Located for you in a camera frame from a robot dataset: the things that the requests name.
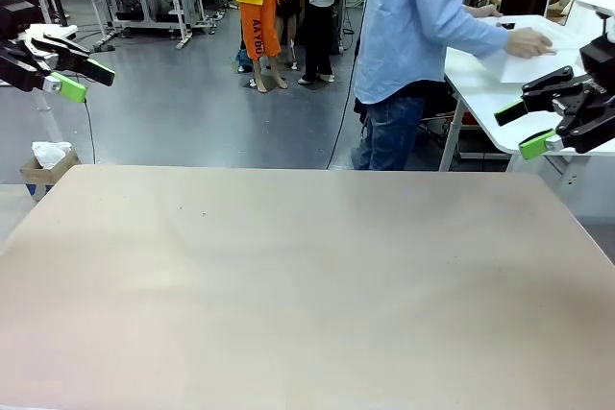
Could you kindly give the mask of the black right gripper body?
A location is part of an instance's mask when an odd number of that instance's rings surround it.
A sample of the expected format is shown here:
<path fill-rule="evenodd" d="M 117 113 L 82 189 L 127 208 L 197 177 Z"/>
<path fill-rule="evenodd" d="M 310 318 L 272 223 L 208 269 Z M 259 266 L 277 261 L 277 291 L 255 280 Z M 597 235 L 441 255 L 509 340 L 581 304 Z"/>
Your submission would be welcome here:
<path fill-rule="evenodd" d="M 614 138 L 614 42 L 599 36 L 579 51 L 586 74 L 554 96 L 553 108 L 562 146 L 586 154 Z"/>

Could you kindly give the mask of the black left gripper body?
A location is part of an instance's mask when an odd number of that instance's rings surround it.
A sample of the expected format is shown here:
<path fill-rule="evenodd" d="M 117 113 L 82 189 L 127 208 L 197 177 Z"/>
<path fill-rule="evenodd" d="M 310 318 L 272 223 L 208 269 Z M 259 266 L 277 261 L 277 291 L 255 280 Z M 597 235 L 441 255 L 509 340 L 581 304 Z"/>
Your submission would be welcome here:
<path fill-rule="evenodd" d="M 1 80 L 25 92 L 42 89 L 38 51 L 25 36 L 35 12 L 27 0 L 1 0 Z"/>

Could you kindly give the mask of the person's right hand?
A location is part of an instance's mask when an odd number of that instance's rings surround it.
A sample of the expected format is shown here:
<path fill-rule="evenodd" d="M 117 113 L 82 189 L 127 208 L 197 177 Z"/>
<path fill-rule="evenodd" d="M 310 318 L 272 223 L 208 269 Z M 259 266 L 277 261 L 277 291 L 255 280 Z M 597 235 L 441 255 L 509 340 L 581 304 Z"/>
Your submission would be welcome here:
<path fill-rule="evenodd" d="M 552 41 L 532 28 L 511 30 L 504 49 L 510 56 L 522 59 L 554 54 Z"/>

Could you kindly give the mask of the person's left hand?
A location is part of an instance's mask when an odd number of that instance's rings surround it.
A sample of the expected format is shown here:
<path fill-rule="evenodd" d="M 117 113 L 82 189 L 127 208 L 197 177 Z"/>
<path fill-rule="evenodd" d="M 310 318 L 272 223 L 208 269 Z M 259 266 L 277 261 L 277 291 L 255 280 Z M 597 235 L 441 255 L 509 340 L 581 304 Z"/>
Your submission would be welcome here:
<path fill-rule="evenodd" d="M 475 18 L 502 17 L 495 5 L 484 5 L 482 7 L 465 6 L 464 10 Z"/>

